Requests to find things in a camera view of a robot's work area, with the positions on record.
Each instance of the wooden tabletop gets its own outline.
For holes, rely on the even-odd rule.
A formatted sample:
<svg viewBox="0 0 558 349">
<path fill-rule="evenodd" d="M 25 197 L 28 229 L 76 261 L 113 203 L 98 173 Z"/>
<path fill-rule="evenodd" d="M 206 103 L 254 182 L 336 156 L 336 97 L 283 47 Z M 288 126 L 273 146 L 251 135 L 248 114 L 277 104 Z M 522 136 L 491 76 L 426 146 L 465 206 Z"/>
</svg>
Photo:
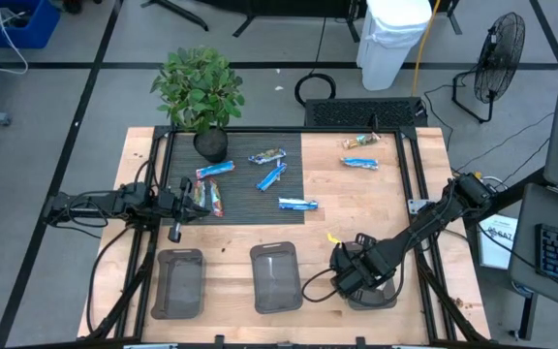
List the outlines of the wooden tabletop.
<svg viewBox="0 0 558 349">
<path fill-rule="evenodd" d="M 152 134 L 152 128 L 128 130 L 115 187 L 133 181 L 135 172 L 147 159 Z M 170 242 L 167 239 L 168 228 L 163 228 L 157 254 L 160 250 L 174 248 L 198 248 L 203 253 L 206 262 L 203 312 L 191 320 L 152 318 L 150 309 L 156 298 L 159 271 L 158 264 L 155 264 L 143 341 L 213 342 L 216 334 L 224 334 L 228 343 L 289 341 L 354 344 L 357 336 L 364 336 L 368 344 L 427 343 L 413 252 L 405 260 L 405 284 L 394 308 L 356 311 L 350 309 L 339 296 L 334 296 L 320 303 L 304 301 L 302 308 L 295 311 L 267 315 L 256 312 L 249 256 L 254 245 L 292 242 L 296 247 L 301 283 L 304 283 L 318 271 L 328 268 L 334 245 L 328 241 L 327 233 L 345 241 L 354 240 L 357 233 L 366 233 L 374 238 L 391 238 L 409 223 L 393 135 L 382 135 L 378 143 L 352 150 L 343 149 L 341 141 L 353 138 L 354 134 L 301 136 L 305 199 L 318 201 L 320 208 L 306 211 L 302 225 L 185 226 L 179 244 Z M 438 200 L 451 176 L 441 130 L 418 129 L 418 144 L 430 199 Z M 408 142 L 405 142 L 405 147 L 414 195 L 418 198 Z M 164 148 L 162 144 L 159 159 L 163 159 Z M 376 158 L 380 168 L 378 171 L 350 169 L 340 163 L 342 156 Z M 161 165 L 157 164 L 158 173 Z M 122 228 L 122 222 L 110 222 L 103 231 L 101 248 Z M 448 228 L 464 234 L 461 220 L 449 224 Z M 98 266 L 91 312 L 94 326 L 120 296 L 132 238 L 133 233 L 129 233 L 115 243 Z M 439 246 L 449 295 L 460 299 L 461 311 L 467 319 L 478 332 L 489 337 L 467 242 L 453 235 L 441 234 Z M 145 246 L 141 249 L 141 257 L 144 249 Z M 307 290 L 308 295 L 318 298 L 330 292 L 330 277 L 328 274 L 313 282 Z M 394 281 L 397 285 L 399 271 Z M 438 336 L 444 337 L 440 305 L 432 292 L 431 295 Z M 133 331 L 137 307 L 138 298 L 135 297 L 130 305 L 128 334 Z M 79 335 L 84 334 L 87 334 L 87 329 L 82 320 Z"/>
</svg>

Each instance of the gray tile floor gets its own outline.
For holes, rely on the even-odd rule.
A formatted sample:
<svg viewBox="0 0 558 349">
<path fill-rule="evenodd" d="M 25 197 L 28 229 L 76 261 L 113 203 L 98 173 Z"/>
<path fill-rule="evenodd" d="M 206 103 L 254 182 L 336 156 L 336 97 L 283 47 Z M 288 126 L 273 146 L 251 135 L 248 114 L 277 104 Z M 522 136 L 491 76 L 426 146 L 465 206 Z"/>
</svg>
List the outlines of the gray tile floor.
<svg viewBox="0 0 558 349">
<path fill-rule="evenodd" d="M 161 62 L 169 50 L 208 45 L 235 62 L 313 61 L 320 39 L 319 18 L 256 18 L 240 38 L 231 33 L 243 15 L 218 11 L 193 1 L 177 1 L 203 17 L 210 32 L 158 7 L 142 9 L 140 2 L 125 0 L 108 45 L 106 62 Z M 94 60 L 114 0 L 102 5 L 87 2 L 79 16 L 62 15 L 47 48 L 23 50 L 30 62 L 80 62 Z M 541 0 L 546 18 L 558 40 L 558 1 Z M 527 27 L 524 63 L 556 63 L 555 56 L 529 0 L 461 0 L 457 20 L 464 34 L 455 36 L 448 20 L 435 20 L 423 56 L 429 63 L 475 62 L 485 31 L 500 15 L 515 11 Z M 360 30 L 362 20 L 356 22 Z M 354 62 L 358 44 L 345 24 L 327 21 L 321 61 Z M 413 49 L 408 61 L 417 57 Z M 0 49 L 0 61 L 17 61 Z M 294 85 L 308 70 L 238 70 L 247 97 L 243 117 L 233 125 L 301 125 L 304 109 L 294 99 Z M 337 82 L 338 98 L 396 97 L 411 92 L 413 72 L 401 71 L 393 87 L 378 92 L 365 90 L 356 69 L 320 70 Z M 0 127 L 0 318 L 12 289 L 20 261 L 31 238 L 38 212 L 59 159 L 71 120 L 86 84 L 87 70 L 32 69 L 22 77 L 0 73 L 0 111 L 13 117 L 10 127 Z M 418 95 L 450 83 L 456 71 L 423 70 Z M 164 124 L 156 111 L 158 98 L 149 85 L 157 72 L 143 69 L 102 70 L 96 80 L 61 190 L 79 192 L 111 187 L 126 129 Z M 554 109 L 558 69 L 519 71 L 507 94 L 496 104 L 494 119 L 478 125 L 450 102 L 450 89 L 430 94 L 434 110 L 454 128 L 449 158 L 455 167 L 500 142 Z M 482 113 L 471 88 L 460 91 L 466 105 Z M 303 86 L 303 97 L 324 98 L 327 87 L 316 81 Z M 430 126 L 440 126 L 430 112 Z M 514 138 L 467 167 L 487 175 L 505 177 L 548 136 L 551 118 Z M 443 127 L 446 135 L 449 130 Z M 543 164 L 545 151 L 510 179 L 521 179 Z M 518 206 L 506 210 L 516 215 Z M 87 280 L 98 241 L 83 235 L 49 229 L 36 267 L 10 335 L 9 345 L 74 339 Z M 507 330 L 517 327 L 522 298 L 510 291 L 503 273 L 477 268 L 481 294 L 493 338 L 513 342 Z M 558 347 L 558 304 L 540 302 L 534 339 L 519 344 Z"/>
</svg>

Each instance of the yellow clip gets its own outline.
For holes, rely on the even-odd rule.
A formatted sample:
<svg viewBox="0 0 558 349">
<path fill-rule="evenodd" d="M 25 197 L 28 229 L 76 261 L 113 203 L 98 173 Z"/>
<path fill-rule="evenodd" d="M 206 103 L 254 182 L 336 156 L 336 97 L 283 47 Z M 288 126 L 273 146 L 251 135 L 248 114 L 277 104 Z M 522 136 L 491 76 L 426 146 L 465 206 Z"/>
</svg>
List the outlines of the yellow clip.
<svg viewBox="0 0 558 349">
<path fill-rule="evenodd" d="M 328 240 L 332 243 L 341 243 L 340 240 L 338 240 L 337 238 L 334 238 L 330 233 L 326 234 L 326 238 L 328 238 Z"/>
</svg>

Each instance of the fan grille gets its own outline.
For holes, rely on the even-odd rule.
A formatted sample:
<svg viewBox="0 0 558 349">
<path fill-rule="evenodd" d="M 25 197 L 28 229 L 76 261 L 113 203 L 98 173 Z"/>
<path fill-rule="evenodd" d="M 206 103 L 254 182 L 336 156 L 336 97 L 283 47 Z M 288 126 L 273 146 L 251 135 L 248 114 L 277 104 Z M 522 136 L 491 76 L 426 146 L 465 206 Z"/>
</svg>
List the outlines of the fan grille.
<svg viewBox="0 0 558 349">
<path fill-rule="evenodd" d="M 475 75 L 480 101 L 496 101 L 507 91 L 522 55 L 524 30 L 524 19 L 516 13 L 500 16 L 488 30 Z"/>
</svg>

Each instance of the blue plastic crate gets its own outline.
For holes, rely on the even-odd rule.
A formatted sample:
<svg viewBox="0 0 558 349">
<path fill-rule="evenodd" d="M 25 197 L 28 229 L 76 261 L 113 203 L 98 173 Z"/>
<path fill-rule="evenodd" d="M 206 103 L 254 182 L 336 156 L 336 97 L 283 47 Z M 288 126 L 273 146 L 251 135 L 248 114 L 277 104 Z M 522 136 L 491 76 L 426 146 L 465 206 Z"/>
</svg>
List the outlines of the blue plastic crate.
<svg viewBox="0 0 558 349">
<path fill-rule="evenodd" d="M 0 0 L 0 9 L 8 6 L 26 7 L 32 15 L 25 27 L 6 28 L 6 32 L 15 46 L 17 48 L 44 48 L 59 21 L 57 9 L 48 0 Z M 9 47 L 0 28 L 0 48 Z"/>
</svg>

